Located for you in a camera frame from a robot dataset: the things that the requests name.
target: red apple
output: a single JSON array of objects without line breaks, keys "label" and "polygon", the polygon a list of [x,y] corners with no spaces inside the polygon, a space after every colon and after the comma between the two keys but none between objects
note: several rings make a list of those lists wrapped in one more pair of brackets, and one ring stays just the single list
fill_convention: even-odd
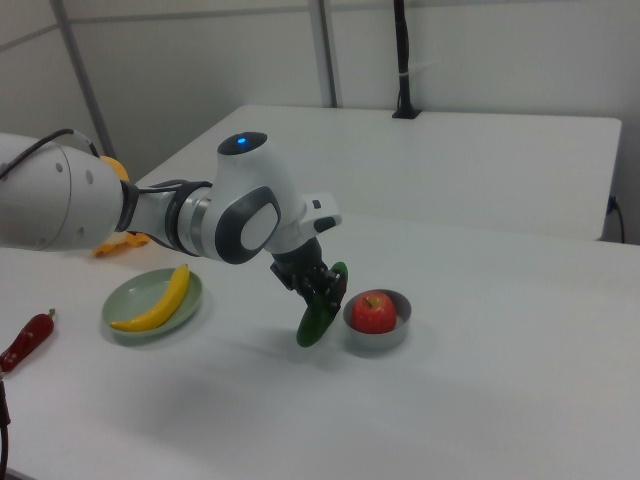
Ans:
[{"label": "red apple", "polygon": [[355,299],[351,326],[362,333],[387,333],[396,326],[396,307],[383,292],[365,292]]}]

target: small bowl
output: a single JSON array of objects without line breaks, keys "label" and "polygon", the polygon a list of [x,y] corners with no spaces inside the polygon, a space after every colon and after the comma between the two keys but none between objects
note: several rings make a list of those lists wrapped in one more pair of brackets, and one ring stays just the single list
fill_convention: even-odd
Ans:
[{"label": "small bowl", "polygon": [[[390,332],[362,333],[354,329],[351,325],[351,310],[353,308],[353,303],[360,295],[373,291],[385,293],[391,299],[393,305],[396,307],[396,326]],[[354,296],[344,306],[342,316],[345,323],[347,324],[347,327],[349,327],[351,340],[355,345],[367,350],[389,350],[400,345],[407,337],[407,333],[409,332],[409,318],[411,317],[411,303],[401,293],[395,292],[393,290],[378,288],[368,290]]]}]

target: white table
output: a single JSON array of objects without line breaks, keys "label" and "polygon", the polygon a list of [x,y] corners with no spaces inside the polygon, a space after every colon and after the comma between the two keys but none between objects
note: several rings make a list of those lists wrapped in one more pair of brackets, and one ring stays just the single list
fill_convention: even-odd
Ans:
[{"label": "white table", "polygon": [[210,178],[216,148],[264,132],[302,191],[346,212],[594,240],[602,235],[621,123],[607,118],[239,108],[145,180]]},{"label": "white table", "polygon": [[[204,167],[179,162],[194,148],[145,180],[194,178]],[[636,247],[349,212],[320,242],[349,266],[347,298],[390,288],[412,302],[399,348],[353,350],[340,317],[297,347],[304,304],[265,252],[236,267],[189,258],[197,314],[122,345],[101,327],[108,294],[184,256],[1,251],[2,342],[60,314],[5,380],[10,467],[41,480],[637,477]]]}]

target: white wall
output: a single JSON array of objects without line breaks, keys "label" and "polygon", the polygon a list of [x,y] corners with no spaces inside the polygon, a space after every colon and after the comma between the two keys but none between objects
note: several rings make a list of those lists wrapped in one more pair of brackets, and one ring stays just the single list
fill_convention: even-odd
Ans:
[{"label": "white wall", "polygon": [[117,156],[133,179],[240,105],[329,101],[306,0],[65,6]]},{"label": "white wall", "polygon": [[66,127],[100,145],[49,2],[0,0],[0,131],[40,138]]},{"label": "white wall", "polygon": [[[414,106],[622,120],[614,192],[628,240],[640,243],[640,1],[418,5],[406,10]],[[393,15],[391,2],[332,0],[341,106],[395,109]],[[618,238],[614,220],[606,238]]]},{"label": "white wall", "polygon": [[[326,0],[339,106],[394,109],[392,2]],[[613,191],[640,243],[640,0],[407,0],[414,105],[623,121]],[[319,0],[65,0],[135,180],[242,104],[330,105]],[[0,131],[97,139],[45,0],[0,0]],[[610,217],[605,238],[615,239]]]}]

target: plate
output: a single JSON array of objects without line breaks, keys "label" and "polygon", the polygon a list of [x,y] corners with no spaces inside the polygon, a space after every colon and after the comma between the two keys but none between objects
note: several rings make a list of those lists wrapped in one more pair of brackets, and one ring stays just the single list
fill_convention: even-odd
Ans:
[{"label": "plate", "polygon": [[174,270],[174,268],[164,268],[143,273],[116,288],[102,307],[102,321],[107,328],[122,337],[144,338],[168,332],[188,320],[198,309],[202,300],[202,281],[193,272],[189,272],[191,278],[184,300],[169,320],[158,328],[144,332],[123,332],[111,328],[111,322],[134,317],[155,305],[166,290]]}]

